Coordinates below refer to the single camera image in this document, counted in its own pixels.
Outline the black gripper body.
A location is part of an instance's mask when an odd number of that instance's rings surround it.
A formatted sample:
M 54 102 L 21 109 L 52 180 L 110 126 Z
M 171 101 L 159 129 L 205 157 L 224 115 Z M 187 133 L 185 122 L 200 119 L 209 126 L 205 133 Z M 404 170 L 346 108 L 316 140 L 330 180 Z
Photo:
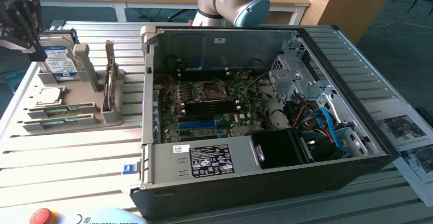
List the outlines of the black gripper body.
M 1 46 L 25 51 L 40 41 L 41 8 L 38 0 L 1 0 Z

